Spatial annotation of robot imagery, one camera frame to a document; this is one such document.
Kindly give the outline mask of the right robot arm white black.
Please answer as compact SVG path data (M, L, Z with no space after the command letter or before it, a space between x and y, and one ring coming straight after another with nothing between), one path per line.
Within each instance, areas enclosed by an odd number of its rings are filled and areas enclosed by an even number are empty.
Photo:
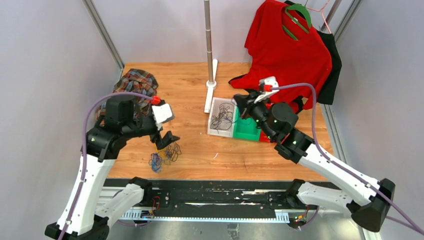
M379 232L394 198L395 183L367 176L325 152L316 140L295 127L299 117L287 103L267 107L256 101L258 96L257 92L233 96L241 117L253 119L284 159L321 174L337 186L333 189L295 179L286 191L286 203L294 209L304 204L335 210L360 227Z

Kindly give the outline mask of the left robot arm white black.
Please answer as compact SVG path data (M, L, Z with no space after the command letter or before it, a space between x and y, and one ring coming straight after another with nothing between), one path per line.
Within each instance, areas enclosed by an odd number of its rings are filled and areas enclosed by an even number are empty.
M114 224L134 205L149 206L152 183L132 178L123 190L98 207L105 180L127 141L148 136L161 150L179 139L163 124L175 118L172 107L158 96L145 96L151 103L147 115L134 116L139 93L116 92L97 100L106 104L106 114L94 127L82 128L80 164L70 198L61 215L46 226L44 234L54 240L105 240Z

